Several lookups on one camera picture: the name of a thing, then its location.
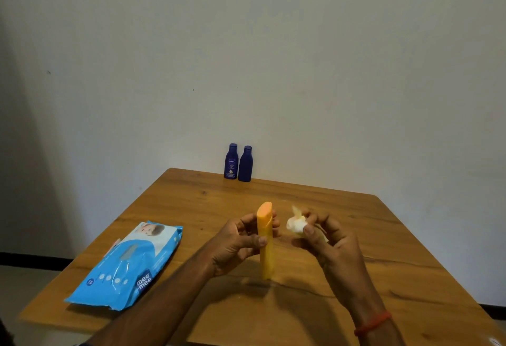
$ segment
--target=wooden tabletop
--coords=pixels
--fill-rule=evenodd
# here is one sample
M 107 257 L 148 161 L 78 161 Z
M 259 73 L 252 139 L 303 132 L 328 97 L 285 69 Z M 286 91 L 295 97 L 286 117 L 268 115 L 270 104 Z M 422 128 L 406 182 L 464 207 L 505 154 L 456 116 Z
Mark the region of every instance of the wooden tabletop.
M 226 180 L 222 175 L 169 169 L 98 236 L 20 314 L 24 321 L 94 332 L 117 313 L 63 301 L 112 243 L 139 222 L 184 227 L 183 239 L 161 279 L 196 252 L 230 218 L 271 201 L 283 236 L 275 240 L 271 281 L 259 260 L 211 280 L 199 294 L 171 344 L 223 346 L 357 345 L 354 326 L 327 285 L 316 260 L 290 244 L 292 205 L 330 213 L 357 232 L 372 280 L 408 345 L 491 345 L 506 338 L 410 231 L 376 196 L 289 183 Z

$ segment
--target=person's left hand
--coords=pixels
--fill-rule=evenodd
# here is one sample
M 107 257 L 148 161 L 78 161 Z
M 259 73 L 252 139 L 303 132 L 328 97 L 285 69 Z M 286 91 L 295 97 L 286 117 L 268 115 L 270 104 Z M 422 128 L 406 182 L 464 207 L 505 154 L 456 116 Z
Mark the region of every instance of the person's left hand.
M 279 237 L 279 221 L 272 210 L 272 236 Z M 256 215 L 245 215 L 241 219 L 231 219 L 199 251 L 205 262 L 210 262 L 212 276 L 222 276 L 237 267 L 243 260 L 259 254 L 260 248 L 267 245 L 267 238 L 259 237 Z

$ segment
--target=wet wipes package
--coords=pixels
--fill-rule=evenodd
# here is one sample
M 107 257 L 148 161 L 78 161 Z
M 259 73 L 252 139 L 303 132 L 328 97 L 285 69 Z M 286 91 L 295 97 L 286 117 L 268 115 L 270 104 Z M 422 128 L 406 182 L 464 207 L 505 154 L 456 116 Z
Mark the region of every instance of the wet wipes package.
M 141 222 L 65 301 L 123 310 L 134 304 L 178 246 L 183 228 Z

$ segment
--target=forearm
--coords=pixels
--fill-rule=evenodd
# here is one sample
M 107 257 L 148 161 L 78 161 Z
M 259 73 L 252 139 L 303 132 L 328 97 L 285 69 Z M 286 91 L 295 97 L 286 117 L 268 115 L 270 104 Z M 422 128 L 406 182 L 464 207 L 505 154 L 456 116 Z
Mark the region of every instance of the forearm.
M 91 346 L 164 346 L 193 301 L 211 278 L 212 270 L 197 253 L 136 305 L 98 331 Z
M 359 328 L 370 323 L 373 318 L 385 311 L 383 301 L 376 290 L 355 299 L 348 311 Z M 380 324 L 376 329 L 358 337 L 360 346 L 405 346 L 402 335 L 392 319 Z

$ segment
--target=dark blue lotion bottle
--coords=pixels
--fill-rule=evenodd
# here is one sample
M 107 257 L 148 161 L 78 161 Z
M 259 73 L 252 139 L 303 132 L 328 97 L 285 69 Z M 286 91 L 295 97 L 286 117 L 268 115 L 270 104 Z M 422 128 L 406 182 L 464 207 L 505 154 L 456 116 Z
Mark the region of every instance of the dark blue lotion bottle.
M 251 170 L 253 170 L 251 146 L 244 146 L 244 153 L 242 153 L 241 162 L 239 162 L 239 180 L 241 182 L 250 182 Z
M 239 167 L 239 156 L 237 155 L 237 145 L 231 143 L 225 157 L 225 172 L 223 176 L 227 179 L 237 178 L 237 168 Z

